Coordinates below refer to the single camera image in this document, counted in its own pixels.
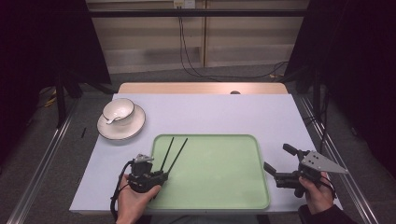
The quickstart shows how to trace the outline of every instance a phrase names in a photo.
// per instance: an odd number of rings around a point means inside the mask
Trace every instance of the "aluminum rail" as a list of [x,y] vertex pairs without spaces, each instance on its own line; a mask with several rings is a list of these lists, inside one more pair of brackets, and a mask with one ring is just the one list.
[[88,13],[92,18],[304,17],[306,15],[306,10],[305,9],[90,9]]
[[[309,101],[309,99],[307,97],[302,97],[301,100],[304,105],[304,109],[308,113],[308,116],[314,116],[313,106]],[[319,123],[315,120],[313,120],[313,124],[320,138],[323,135],[324,126],[322,123]],[[347,169],[347,165],[344,163],[343,159],[341,158],[341,155],[339,154],[337,148],[335,147],[334,142],[327,133],[324,136],[323,143],[327,152],[329,153],[330,159],[332,159],[332,161],[338,163],[339,165]],[[378,220],[376,219],[375,214],[370,207],[370,204],[368,203],[367,199],[361,192],[361,189],[359,188],[358,184],[356,183],[352,175],[351,174],[340,175],[340,177],[353,203],[355,204],[356,208],[361,214],[361,218],[364,221],[364,223],[366,224],[378,223]]]
[[56,154],[56,151],[61,144],[64,135],[69,127],[72,116],[76,111],[76,107],[78,105],[79,99],[75,100],[70,105],[70,111],[64,124],[56,129],[55,134],[52,137],[52,140],[47,147],[47,151],[45,152],[43,159],[39,163],[37,169],[35,170],[35,174],[29,182],[25,192],[22,194],[20,200],[15,206],[14,210],[9,217],[7,224],[22,224],[26,219],[26,216],[35,200],[35,196],[40,190],[41,184],[46,176],[47,171],[50,168],[51,162]]

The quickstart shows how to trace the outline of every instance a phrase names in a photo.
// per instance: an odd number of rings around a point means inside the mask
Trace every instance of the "black curtain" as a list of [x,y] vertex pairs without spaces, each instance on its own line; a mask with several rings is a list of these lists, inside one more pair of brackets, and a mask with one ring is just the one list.
[[66,83],[110,78],[84,0],[3,0],[0,27],[0,117],[9,118],[0,119],[1,162],[57,74]]

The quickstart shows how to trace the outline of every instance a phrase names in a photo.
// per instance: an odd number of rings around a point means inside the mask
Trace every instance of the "table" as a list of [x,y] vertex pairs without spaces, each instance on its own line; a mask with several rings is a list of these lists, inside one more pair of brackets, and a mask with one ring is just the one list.
[[[231,91],[248,92],[248,94],[230,95]],[[152,140],[162,133],[252,134],[258,139],[262,153],[264,152],[262,155],[265,155],[264,159],[276,166],[279,172],[291,172],[297,168],[298,164],[296,158],[282,149],[283,143],[290,143],[306,150],[315,150],[295,103],[291,95],[287,94],[283,84],[127,83],[120,87],[119,94],[114,95],[114,99],[121,97],[130,98],[141,105],[149,121],[139,135],[125,142],[112,142],[102,136],[98,137],[85,175],[70,207],[73,212],[108,213],[106,202],[115,188],[121,166],[126,162],[125,158],[134,158],[137,153],[149,154]],[[181,105],[183,105],[182,109],[175,109],[175,106]],[[245,108],[245,110],[235,110],[235,106]],[[201,108],[208,108],[209,112],[202,112],[204,115],[200,115],[197,112]],[[223,111],[224,113],[219,115],[216,113],[223,109],[233,112]],[[177,119],[173,119],[172,124],[162,119],[163,114],[172,115],[174,118],[182,119],[183,122],[175,123]],[[139,148],[139,151],[133,151],[131,148]],[[270,205],[264,210],[238,212],[290,212],[296,211],[305,203],[304,199],[295,198],[292,189],[278,189],[271,176],[267,175],[266,180],[272,197]],[[93,188],[92,183],[101,188]],[[207,212],[210,211],[147,210],[147,214]]]

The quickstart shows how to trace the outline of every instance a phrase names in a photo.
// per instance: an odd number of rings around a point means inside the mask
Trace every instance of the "human hand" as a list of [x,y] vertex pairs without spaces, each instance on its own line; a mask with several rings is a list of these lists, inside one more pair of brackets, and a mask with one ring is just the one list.
[[161,189],[161,186],[157,185],[146,193],[137,193],[128,185],[127,177],[128,175],[124,175],[120,182],[121,187],[126,187],[120,191],[118,198],[119,218],[117,224],[136,223],[143,215],[146,205]]
[[[326,177],[326,173],[321,172],[320,174],[321,176]],[[323,183],[330,185],[329,181],[323,177],[320,180]],[[311,215],[323,212],[332,207],[333,197],[332,191],[329,188],[326,188],[322,185],[317,187],[314,183],[312,183],[312,181],[301,176],[299,181],[304,186],[304,188],[307,189],[305,192],[305,198]]]

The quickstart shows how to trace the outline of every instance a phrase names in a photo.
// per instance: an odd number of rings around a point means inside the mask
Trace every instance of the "wall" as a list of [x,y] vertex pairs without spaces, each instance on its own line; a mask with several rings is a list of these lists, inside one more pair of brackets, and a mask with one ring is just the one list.
[[[87,0],[87,3],[89,9],[173,8],[173,1],[168,0]],[[196,8],[305,9],[307,4],[307,0],[197,0]],[[110,73],[181,67],[178,18],[92,20]],[[183,18],[183,27],[194,67],[278,63],[289,60],[302,20]]]

